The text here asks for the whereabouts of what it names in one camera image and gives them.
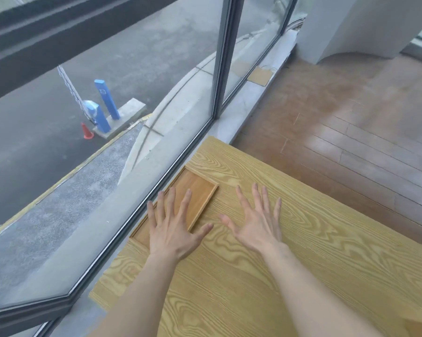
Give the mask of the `grey concrete base slab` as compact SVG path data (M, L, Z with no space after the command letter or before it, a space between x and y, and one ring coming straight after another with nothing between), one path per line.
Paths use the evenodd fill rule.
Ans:
M110 131L104 133L97 126L94 126L92 129L93 133L105 140L110 140L150 114L146 104L135 98L131 98L122 107L118 108L118 113L120 115L118 120L112 119L110 114L106 117L107 123L111 128Z

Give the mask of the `blue slanted post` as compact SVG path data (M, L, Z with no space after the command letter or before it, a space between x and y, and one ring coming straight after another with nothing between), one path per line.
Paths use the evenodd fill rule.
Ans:
M117 109L117 107L116 107L116 105L113 101L111 92L108 89L106 82L104 80L101 80L101 79L95 79L94 84L95 84L97 90L99 91L99 93L102 97L102 100L103 100L111 118L113 120L119 120L121 118L119 111L118 111L118 109Z

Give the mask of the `dark grey window frame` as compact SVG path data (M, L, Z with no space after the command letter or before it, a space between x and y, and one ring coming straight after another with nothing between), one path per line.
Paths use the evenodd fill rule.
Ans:
M76 0L73 11L89 1ZM289 29L298 0L104 0L115 15L40 39L56 62L0 98L0 337L48 334L190 159L248 75ZM131 98L149 115L114 138L83 101Z

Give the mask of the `person's right forearm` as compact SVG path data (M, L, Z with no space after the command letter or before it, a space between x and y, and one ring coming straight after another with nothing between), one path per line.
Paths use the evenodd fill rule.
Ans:
M305 268L287 245L266 243L259 252L299 337L383 337Z

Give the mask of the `pale stone window sill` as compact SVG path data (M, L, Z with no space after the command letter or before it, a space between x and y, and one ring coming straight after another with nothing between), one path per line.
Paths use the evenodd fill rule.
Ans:
M290 29L277 40L275 45L257 65L257 67L272 73L266 86L247 80L223 110L222 115L213 124L206 137L213 136L226 144L231 144L235 140L254 112L262 96L264 96L291 55L296 45L297 36L298 31Z

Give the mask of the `person's left forearm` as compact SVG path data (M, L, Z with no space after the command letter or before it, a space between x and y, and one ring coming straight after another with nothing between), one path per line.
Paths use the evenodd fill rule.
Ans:
M183 256L151 254L133 283L87 337L157 337L164 301Z

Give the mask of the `shallow rectangular wooden tray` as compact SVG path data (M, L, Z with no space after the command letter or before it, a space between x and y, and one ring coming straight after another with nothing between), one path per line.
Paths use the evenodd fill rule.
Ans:
M171 187L175 188L176 191L174 202L175 214L178 213L181 201L187 190L190 189L192 192L192 198L186 214L186 227L191 232L219 185L210 178L197 174L188 166L183 166L164 190L164 199L167 199ZM130 239L137 241L149 249L149 232L148 215L146 214L130 234Z

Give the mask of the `blue barrier gate machine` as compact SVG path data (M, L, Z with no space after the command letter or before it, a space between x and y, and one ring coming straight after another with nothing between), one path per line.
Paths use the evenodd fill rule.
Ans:
M98 128L100 132L108 133L111 131L111 126L109 125L99 104L90 100L85 100L82 103L85 116Z

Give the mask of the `flat brown cardboard piece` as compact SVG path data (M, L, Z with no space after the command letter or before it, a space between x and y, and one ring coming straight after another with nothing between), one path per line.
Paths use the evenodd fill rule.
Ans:
M273 77L274 72L271 69L256 66L253 71L248 75L247 81L266 87Z

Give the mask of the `white curved pillar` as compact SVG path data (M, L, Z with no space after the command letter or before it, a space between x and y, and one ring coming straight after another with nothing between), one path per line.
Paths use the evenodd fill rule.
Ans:
M311 64L341 53L395 58L422 30L422 0L314 0L297 35Z

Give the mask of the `person's right hand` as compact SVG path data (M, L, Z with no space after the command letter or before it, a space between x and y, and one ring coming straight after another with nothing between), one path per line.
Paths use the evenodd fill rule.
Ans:
M281 257L289 251L282 241L282 233L273 230L273 211L271 210L269 194L266 188L265 217L259 215L253 208L240 186L236 187L236 194L244 213L244 223L241 227L240 239L246 248L258 252L265 260Z

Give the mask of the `person's left hand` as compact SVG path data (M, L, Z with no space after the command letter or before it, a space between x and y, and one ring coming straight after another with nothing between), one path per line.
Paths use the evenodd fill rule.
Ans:
M148 264L166 263L177 265L179 261L185 259L197 248L193 247L192 234L186 227L186 214L192 198L192 192L187 190L181 201L180 209L171 222L167 221L167 199L164 193L158 194L155 215L157 227L149 232L150 255Z

